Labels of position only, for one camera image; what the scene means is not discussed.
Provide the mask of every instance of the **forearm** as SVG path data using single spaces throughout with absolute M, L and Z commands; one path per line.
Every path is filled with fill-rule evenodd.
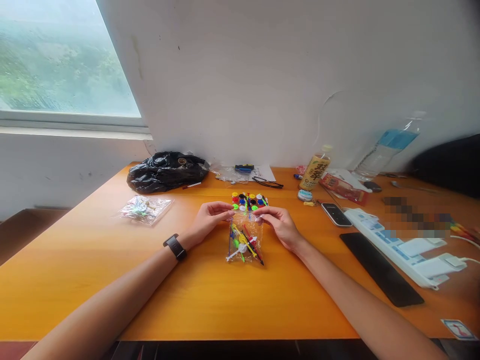
M 306 240 L 301 241 L 294 252 L 379 359 L 447 359 L 418 329 Z
M 99 358 L 176 264 L 177 259 L 170 248 L 162 248 L 78 307 L 23 360 Z

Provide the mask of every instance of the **cardboard box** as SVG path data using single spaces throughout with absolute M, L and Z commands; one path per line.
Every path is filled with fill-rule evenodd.
M 0 266 L 66 213 L 68 210 L 30 208 L 0 223 Z

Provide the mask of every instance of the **white power strip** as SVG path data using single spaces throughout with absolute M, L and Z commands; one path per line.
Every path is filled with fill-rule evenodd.
M 395 237 L 395 231 L 385 230 L 376 218 L 362 209 L 349 209 L 344 214 L 377 249 L 402 269 L 418 286 L 438 290 L 438 285 L 449 279 L 447 275 L 427 278 L 419 273 L 413 265 L 424 262 L 425 258 L 421 255 L 409 256 L 401 251 L 399 246 L 405 242 Z

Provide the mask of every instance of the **black wristwatch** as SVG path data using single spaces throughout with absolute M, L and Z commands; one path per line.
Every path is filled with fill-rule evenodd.
M 173 234 L 165 240 L 163 246 L 166 247 L 167 245 L 170 247 L 171 251 L 175 255 L 178 261 L 182 261 L 187 257 L 187 251 L 180 245 L 179 241 L 177 240 L 178 234 Z

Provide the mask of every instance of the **red package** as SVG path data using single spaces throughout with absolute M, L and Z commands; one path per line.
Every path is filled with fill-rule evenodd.
M 338 195 L 343 196 L 344 198 L 347 198 L 356 204 L 364 206 L 367 203 L 367 198 L 369 195 L 368 192 L 356 189 L 348 182 L 343 181 L 342 179 L 333 176 L 328 172 L 321 180 L 321 184 L 325 188 L 332 190 L 334 193 L 337 193 Z

